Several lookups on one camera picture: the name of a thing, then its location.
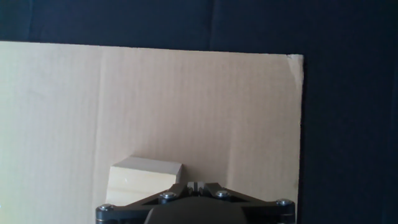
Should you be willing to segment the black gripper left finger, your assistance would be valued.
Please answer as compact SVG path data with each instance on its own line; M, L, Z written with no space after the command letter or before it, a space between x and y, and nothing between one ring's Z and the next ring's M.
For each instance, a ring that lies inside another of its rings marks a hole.
M144 224L150 211L177 199L189 197L188 184L173 184L171 188L127 205L102 204L95 210L96 224Z

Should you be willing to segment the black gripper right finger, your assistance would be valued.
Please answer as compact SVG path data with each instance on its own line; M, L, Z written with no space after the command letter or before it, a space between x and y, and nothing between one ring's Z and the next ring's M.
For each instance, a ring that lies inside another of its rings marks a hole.
M295 224L295 203L289 199L280 198L276 201L263 201L227 189L217 183L204 184L199 192L203 197L234 205L239 213L233 212L233 215L244 218L246 223Z

